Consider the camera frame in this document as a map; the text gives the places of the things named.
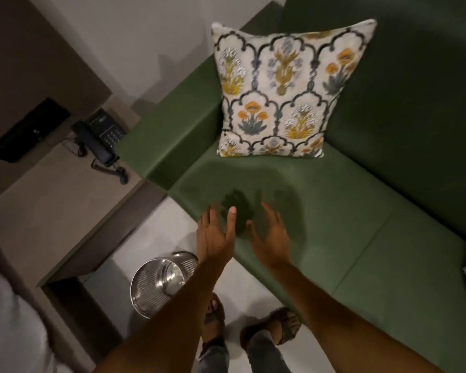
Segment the perforated metal waste bin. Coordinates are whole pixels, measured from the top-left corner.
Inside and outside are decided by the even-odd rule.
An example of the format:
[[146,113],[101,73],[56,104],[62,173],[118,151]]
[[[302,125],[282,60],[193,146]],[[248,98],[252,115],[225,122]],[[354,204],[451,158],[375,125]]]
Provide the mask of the perforated metal waste bin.
[[197,265],[196,255],[187,251],[142,264],[130,284],[130,300],[136,312],[150,319],[186,284]]

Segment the person's left sandal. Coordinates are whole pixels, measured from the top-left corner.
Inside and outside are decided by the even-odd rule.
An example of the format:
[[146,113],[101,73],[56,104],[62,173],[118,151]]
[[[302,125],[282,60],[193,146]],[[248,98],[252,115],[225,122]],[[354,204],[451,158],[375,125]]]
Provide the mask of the person's left sandal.
[[225,313],[219,297],[213,292],[208,303],[204,322],[200,330],[202,347],[224,345]]

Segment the green fabric sofa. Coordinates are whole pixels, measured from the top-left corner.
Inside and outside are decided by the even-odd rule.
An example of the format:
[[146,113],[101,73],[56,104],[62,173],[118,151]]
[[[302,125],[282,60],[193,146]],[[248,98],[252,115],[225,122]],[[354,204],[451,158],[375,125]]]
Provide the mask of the green fabric sofa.
[[270,2],[251,35],[378,23],[343,88],[322,157],[217,154],[224,121],[214,56],[117,145],[193,219],[237,209],[235,257],[288,295],[245,232],[277,208],[295,266],[337,301],[448,373],[466,373],[466,0]]

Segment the person's sandal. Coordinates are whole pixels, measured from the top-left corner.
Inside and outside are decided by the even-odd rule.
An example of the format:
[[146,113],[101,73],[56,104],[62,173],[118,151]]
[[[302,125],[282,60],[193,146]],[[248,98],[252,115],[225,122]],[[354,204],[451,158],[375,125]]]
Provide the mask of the person's sandal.
[[200,330],[202,347],[224,345],[225,313],[219,297],[213,292],[208,303],[204,322]]
[[245,326],[240,332],[240,345],[247,351],[254,335],[267,331],[274,345],[282,345],[293,340],[298,334],[303,322],[299,316],[288,307],[281,307],[271,312],[267,317],[256,323]]

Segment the black wall panel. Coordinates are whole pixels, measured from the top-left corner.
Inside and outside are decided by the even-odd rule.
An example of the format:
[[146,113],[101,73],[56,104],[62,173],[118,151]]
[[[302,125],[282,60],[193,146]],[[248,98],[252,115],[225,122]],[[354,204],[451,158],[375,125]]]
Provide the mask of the black wall panel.
[[70,117],[66,108],[46,98],[0,137],[0,160],[18,162]]

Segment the beige bedside table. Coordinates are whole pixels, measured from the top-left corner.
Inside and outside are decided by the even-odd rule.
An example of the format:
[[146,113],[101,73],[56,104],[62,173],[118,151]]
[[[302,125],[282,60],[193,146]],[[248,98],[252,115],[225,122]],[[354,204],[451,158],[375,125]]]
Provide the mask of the beige bedside table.
[[0,195],[0,249],[28,287],[96,271],[165,198],[122,160],[127,184],[94,170],[68,137]]

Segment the person's right hand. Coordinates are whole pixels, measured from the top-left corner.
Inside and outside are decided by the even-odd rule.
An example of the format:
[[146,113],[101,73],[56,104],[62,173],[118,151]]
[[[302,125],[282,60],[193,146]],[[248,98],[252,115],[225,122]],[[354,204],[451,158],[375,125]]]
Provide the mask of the person's right hand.
[[264,209],[267,229],[262,247],[253,250],[259,261],[268,269],[274,270],[279,266],[293,265],[290,249],[291,241],[284,225],[281,214],[268,203],[261,202]]

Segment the person's left forearm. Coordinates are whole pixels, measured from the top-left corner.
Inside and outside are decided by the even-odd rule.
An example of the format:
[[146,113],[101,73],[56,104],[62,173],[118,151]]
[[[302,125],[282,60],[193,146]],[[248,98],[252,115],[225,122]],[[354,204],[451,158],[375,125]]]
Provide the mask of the person's left forearm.
[[213,289],[228,262],[216,256],[201,263],[185,286],[93,373],[191,373]]

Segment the floral patterned cushion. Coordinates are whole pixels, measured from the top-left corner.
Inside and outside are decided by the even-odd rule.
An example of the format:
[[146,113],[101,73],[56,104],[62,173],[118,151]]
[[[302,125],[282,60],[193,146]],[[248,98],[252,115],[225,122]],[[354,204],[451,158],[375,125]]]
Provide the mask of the floral patterned cushion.
[[251,35],[212,24],[222,90],[221,157],[322,157],[337,100],[377,28]]

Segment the person's right forearm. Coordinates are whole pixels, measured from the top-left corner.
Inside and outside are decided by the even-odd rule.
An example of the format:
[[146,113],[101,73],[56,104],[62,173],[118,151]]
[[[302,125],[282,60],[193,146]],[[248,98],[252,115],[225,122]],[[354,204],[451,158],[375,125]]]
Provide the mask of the person's right forearm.
[[443,373],[438,367],[333,299],[291,262],[267,265],[336,373]]

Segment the person's left hand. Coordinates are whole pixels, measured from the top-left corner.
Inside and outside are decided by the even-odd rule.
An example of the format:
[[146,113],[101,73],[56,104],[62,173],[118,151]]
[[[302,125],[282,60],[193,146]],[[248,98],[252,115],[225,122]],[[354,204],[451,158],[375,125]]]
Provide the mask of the person's left hand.
[[211,262],[224,269],[234,255],[236,242],[226,243],[224,234],[217,209],[212,205],[208,206],[198,220],[196,233],[199,265]]

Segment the person's right sandal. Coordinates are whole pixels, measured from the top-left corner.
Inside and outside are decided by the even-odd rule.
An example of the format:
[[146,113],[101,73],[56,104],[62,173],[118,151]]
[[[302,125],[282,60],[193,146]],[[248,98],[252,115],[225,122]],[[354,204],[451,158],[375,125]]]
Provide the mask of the person's right sandal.
[[299,316],[288,307],[281,307],[271,312],[267,317],[256,323],[245,326],[240,332],[240,345],[247,351],[254,335],[267,331],[274,345],[282,345],[293,340],[298,334],[303,322]]

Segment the person's left jeans leg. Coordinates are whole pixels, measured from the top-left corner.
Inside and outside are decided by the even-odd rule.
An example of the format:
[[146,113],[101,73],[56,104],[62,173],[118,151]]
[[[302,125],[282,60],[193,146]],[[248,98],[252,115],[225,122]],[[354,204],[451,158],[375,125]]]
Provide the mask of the person's left jeans leg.
[[197,373],[229,373],[229,363],[225,345],[210,345],[199,358]]

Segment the white bedding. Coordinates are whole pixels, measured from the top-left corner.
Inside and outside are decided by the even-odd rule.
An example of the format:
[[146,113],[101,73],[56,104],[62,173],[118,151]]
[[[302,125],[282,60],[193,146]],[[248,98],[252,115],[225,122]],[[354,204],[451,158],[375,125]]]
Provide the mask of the white bedding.
[[0,247],[0,373],[80,373]]

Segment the black desk telephone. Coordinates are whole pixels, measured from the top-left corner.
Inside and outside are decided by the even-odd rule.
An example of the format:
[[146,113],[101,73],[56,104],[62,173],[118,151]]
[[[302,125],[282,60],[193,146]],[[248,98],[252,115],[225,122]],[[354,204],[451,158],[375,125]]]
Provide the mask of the black desk telephone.
[[103,108],[98,109],[86,121],[75,122],[71,129],[99,163],[109,167],[118,161],[115,148],[125,137],[126,131]]

